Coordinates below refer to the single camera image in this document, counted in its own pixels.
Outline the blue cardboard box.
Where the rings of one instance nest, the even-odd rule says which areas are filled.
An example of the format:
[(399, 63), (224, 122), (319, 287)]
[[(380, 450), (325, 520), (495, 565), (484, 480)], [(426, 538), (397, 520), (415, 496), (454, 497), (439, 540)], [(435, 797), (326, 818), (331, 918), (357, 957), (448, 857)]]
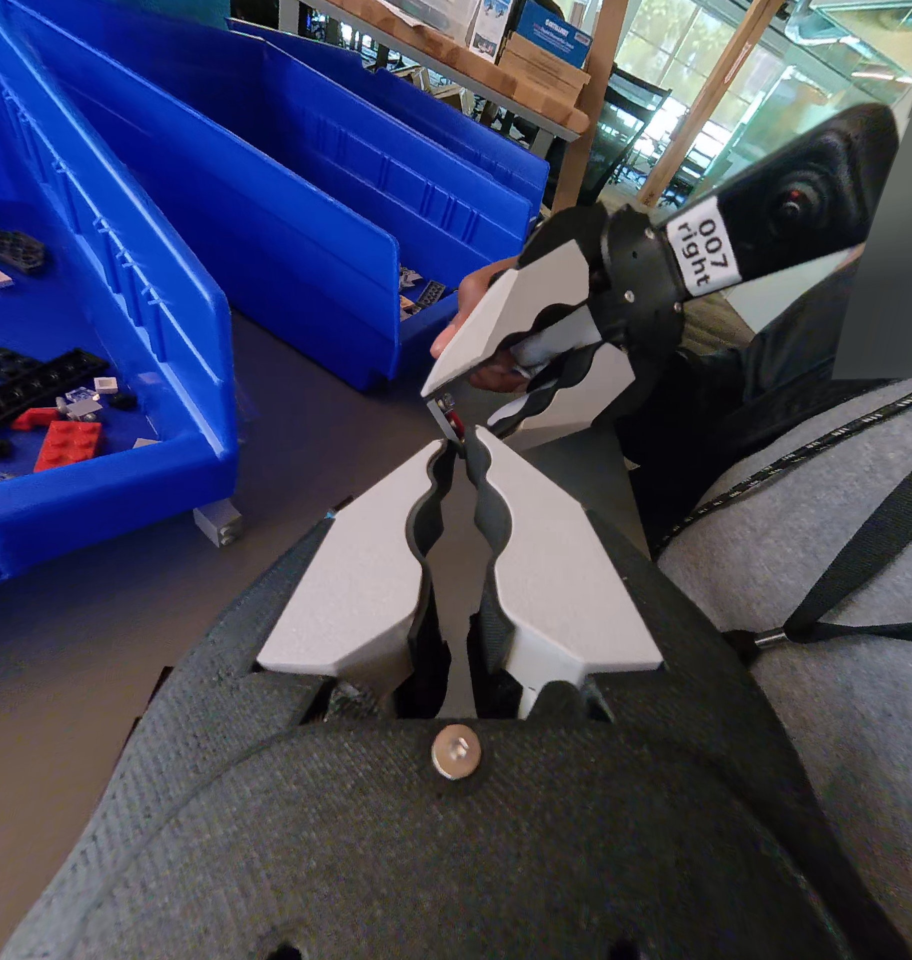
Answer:
[(527, 1), (520, 8), (514, 32), (572, 64), (588, 54), (592, 37), (565, 21), (550, 2)]

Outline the person's right forearm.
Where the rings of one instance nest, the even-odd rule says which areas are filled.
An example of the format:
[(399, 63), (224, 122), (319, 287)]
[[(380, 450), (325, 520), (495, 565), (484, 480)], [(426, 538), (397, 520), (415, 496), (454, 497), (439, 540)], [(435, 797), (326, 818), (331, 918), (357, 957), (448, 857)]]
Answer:
[(858, 266), (856, 257), (834, 270), (745, 346), (704, 355), (680, 348), (642, 406), (618, 419), (650, 550), (732, 466), (877, 387), (832, 378)]

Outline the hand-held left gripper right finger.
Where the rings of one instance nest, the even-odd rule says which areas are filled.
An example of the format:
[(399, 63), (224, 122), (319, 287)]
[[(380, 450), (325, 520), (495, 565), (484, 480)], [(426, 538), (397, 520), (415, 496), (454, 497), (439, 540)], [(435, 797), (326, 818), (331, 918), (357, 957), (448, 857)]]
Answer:
[(663, 666), (586, 510), (485, 427), (464, 437), (490, 557), (466, 641), (476, 712), (527, 714), (547, 685)]

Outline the wooden box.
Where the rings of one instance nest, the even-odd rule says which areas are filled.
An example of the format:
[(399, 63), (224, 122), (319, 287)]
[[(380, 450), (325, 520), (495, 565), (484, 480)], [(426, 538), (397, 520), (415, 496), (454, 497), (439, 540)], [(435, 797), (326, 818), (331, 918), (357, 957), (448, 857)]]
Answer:
[(539, 88), (567, 108), (576, 106), (590, 75), (522, 37), (509, 34), (498, 66), (517, 81)]

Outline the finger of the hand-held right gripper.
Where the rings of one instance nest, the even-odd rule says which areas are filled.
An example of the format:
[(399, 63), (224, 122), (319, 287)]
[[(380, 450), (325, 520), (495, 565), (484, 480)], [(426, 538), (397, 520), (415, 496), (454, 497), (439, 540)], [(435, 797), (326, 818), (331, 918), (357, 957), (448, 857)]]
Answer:
[(500, 408), (489, 432), (512, 450), (530, 450), (580, 433), (634, 381), (629, 356), (599, 343), (565, 357), (559, 377)]
[(589, 295), (589, 266), (575, 240), (551, 249), (533, 263), (507, 270), (487, 289), (436, 360), (421, 396), (437, 394), (452, 381), (497, 354), (510, 336), (529, 334), (546, 308), (573, 308)]

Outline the black mesh office chair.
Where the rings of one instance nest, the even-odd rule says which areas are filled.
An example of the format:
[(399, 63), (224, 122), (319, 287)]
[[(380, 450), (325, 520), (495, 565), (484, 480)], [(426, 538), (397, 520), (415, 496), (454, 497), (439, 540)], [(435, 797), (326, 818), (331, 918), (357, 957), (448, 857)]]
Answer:
[(606, 185), (628, 168), (639, 139), (671, 93), (670, 89), (612, 66), (583, 175), (579, 206), (593, 205)]

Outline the person's grey sweatshirt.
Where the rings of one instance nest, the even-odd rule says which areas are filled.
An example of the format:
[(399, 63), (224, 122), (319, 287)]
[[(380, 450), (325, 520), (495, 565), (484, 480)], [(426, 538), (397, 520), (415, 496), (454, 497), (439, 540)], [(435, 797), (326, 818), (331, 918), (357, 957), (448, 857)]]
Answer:
[[(698, 505), (910, 393), (912, 379), (891, 381), (811, 417), (733, 465)], [(658, 566), (722, 631), (781, 627), (911, 470), (912, 405), (695, 520)], [(912, 642), (856, 633), (786, 643), (751, 672), (912, 953)]]

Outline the red and teal brick assembly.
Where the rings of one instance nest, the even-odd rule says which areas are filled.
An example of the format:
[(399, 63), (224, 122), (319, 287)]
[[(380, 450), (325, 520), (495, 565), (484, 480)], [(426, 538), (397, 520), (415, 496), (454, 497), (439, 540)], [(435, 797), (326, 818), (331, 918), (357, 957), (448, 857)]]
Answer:
[(465, 427), (457, 413), (455, 401), (449, 392), (432, 396), (426, 401), (427, 408), (447, 442), (457, 456), (465, 459)]

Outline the light grey block brick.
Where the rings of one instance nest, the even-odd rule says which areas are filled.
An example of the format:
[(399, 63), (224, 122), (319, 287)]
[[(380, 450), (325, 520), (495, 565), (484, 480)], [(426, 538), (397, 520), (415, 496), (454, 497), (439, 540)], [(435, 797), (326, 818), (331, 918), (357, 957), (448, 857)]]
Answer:
[(218, 548), (234, 544), (243, 534), (243, 517), (228, 498), (194, 509), (193, 519), (200, 532)]

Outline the cardboard sheet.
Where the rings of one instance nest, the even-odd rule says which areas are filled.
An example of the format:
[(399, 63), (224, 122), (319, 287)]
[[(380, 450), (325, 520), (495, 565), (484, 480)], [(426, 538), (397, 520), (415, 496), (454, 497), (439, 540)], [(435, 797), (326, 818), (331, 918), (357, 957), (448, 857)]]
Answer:
[(589, 83), (582, 90), (580, 110), (586, 115), (588, 126), (578, 139), (566, 149), (558, 173), (557, 188), (551, 207), (553, 214), (573, 207), (582, 187), (596, 126), (605, 100), (611, 68), (619, 47), (629, 1), (603, 1), (600, 4), (593, 42), (585, 62)]

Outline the person's right hand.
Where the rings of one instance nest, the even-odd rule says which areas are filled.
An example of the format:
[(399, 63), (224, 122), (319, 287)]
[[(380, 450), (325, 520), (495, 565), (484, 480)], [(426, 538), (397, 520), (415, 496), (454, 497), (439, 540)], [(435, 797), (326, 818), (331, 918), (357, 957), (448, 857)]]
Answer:
[[(479, 270), (468, 274), (461, 282), (458, 290), (458, 312), (449, 325), (440, 332), (430, 348), (434, 360), (438, 360), (452, 341), (456, 333), (462, 328), (469, 315), (479, 301), (486, 294), (490, 284), (506, 270), (517, 265), (518, 257), (510, 257), (496, 261)], [(516, 370), (516, 363), (510, 353), (493, 356), (485, 365), (476, 368), (469, 376), (469, 384), (479, 390), (513, 394), (522, 391), (528, 385), (528, 378)]]

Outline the wooden table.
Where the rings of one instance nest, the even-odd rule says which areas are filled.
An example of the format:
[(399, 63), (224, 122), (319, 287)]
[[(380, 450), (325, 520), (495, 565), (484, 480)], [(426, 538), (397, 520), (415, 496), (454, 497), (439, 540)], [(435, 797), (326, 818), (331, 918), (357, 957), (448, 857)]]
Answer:
[(563, 102), (558, 92), (515, 77), (431, 27), (410, 24), (386, 3), (305, 1), (304, 5), (524, 117), (553, 137), (572, 142), (590, 129), (588, 116)]

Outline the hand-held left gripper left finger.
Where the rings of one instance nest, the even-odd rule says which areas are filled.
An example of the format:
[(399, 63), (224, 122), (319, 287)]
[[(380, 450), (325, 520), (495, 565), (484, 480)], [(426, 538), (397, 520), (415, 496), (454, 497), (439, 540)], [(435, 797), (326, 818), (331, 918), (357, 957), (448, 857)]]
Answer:
[(452, 445), (435, 439), (339, 510), (257, 664), (317, 676), (412, 676), (430, 606)]

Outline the small printed card box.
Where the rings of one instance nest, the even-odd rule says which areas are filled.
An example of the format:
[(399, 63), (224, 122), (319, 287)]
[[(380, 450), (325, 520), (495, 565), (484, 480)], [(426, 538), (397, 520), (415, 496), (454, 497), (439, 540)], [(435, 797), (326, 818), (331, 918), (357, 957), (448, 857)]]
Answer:
[(510, 24), (513, 5), (514, 1), (479, 1), (466, 34), (467, 48), (495, 64)]

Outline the pile of loose toy bricks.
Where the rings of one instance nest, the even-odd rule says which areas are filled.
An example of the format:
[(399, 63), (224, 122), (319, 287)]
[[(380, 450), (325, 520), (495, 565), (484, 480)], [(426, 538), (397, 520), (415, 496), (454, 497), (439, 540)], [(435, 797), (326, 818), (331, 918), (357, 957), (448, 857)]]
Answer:
[(399, 267), (399, 318), (403, 322), (456, 292), (455, 288), (426, 278), (417, 270)]
[[(92, 281), (88, 270), (78, 266), (58, 224), (41, 206), (29, 201), (0, 199), (0, 229), (27, 234), (46, 248), (45, 263), (33, 274), (23, 273), (0, 261), (0, 270), (13, 281), (0, 289), (0, 349), (45, 364), (72, 350), (85, 351), (107, 362), (101, 374), (90, 374), (78, 388), (95, 394), (94, 377), (115, 378), (118, 393), (135, 397), (135, 388), (118, 367), (113, 349), (99, 327), (102, 321), (118, 321), (122, 315), (106, 299), (102, 283)], [(150, 446), (162, 436), (141, 405), (130, 410), (113, 407), (108, 398), (98, 398), (101, 410), (90, 414), (90, 422), (102, 424), (102, 438), (95, 456)], [(0, 454), (0, 482), (34, 473), (39, 453), (45, 446), (51, 416), (26, 429), (0, 426), (0, 442), (8, 444)]]

